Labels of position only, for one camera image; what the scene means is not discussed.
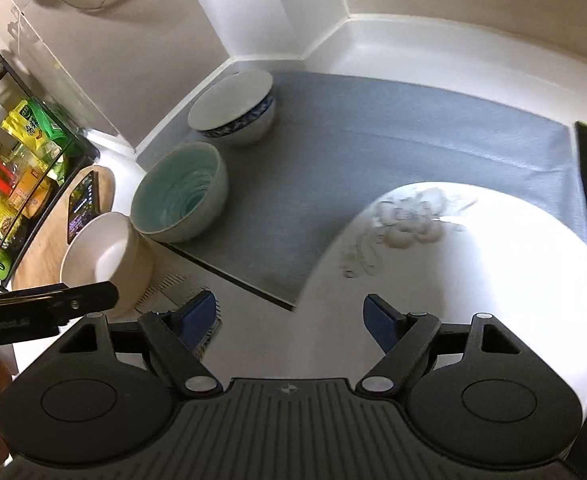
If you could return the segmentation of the white floral plate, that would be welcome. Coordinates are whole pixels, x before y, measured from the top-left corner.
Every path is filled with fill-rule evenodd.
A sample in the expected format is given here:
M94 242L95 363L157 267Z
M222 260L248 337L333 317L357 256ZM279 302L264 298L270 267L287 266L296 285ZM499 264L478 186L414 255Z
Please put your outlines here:
M220 292L205 353L220 379L361 378L380 359L363 302L466 324L498 318L587 408L587 246L525 200L479 186L419 183L364 209L327 249L295 308Z

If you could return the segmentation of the teal swirl ceramic bowl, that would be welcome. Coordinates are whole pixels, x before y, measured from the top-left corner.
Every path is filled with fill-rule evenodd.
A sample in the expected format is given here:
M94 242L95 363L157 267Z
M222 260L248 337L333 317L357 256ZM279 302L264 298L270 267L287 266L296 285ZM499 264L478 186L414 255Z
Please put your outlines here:
M210 143L188 143L164 156L140 181L130 221L157 242L188 242L220 217L228 192L220 151Z

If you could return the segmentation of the white bowl blue pattern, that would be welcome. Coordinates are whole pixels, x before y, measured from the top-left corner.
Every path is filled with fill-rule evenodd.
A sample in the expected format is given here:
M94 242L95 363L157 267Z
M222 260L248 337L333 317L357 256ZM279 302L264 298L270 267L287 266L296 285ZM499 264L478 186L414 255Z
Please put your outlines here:
M194 102L188 126L204 138L246 146L260 141L275 119L274 77L266 70L230 75Z

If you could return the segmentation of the wooden cutting board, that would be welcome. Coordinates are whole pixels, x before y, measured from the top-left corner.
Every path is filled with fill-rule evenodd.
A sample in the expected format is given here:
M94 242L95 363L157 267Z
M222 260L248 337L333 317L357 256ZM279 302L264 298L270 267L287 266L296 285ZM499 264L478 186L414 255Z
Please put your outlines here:
M62 260L68 249L66 231L68 230L69 198L74 188L91 171L95 171L98 176L99 211L108 212L112 209L115 191L114 173L98 165L81 169L54 204L51 212L47 214L34 240L28 246L11 279L13 290L58 283Z

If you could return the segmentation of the black smartphone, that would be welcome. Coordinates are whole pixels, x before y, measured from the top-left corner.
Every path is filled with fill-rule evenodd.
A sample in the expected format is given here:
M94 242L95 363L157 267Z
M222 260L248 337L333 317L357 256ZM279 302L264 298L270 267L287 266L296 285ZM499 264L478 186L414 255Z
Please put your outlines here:
M99 211L98 174L90 170L73 188L69 197L68 228L66 240L71 244L89 222L97 218Z

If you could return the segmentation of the cooking oil bottle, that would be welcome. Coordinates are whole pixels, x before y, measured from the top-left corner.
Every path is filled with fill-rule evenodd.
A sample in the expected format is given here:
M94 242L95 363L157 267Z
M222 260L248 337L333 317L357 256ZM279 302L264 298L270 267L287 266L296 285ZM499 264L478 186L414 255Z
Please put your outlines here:
M8 203L15 210L22 210L28 219L39 216L51 196L54 183L48 177L47 165L22 144L11 151L9 162L16 177Z

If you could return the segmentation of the yellow green snack bag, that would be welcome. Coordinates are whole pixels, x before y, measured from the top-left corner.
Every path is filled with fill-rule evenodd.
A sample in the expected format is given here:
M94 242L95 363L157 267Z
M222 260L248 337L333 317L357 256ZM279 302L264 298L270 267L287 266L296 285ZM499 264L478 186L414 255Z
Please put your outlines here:
M73 139L38 103L22 100L2 121L2 128L37 159L40 168L58 185L66 182L70 160L80 154Z

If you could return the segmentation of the grey drying mat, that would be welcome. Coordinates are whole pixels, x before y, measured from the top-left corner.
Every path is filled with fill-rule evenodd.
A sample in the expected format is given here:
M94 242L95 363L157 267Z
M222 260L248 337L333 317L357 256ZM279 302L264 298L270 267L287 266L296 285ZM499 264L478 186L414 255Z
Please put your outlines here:
M276 117L247 148L216 141L223 212L176 252L283 309L378 196L414 182L483 186L533 203L587 238L574 134L462 93L307 72L274 77Z

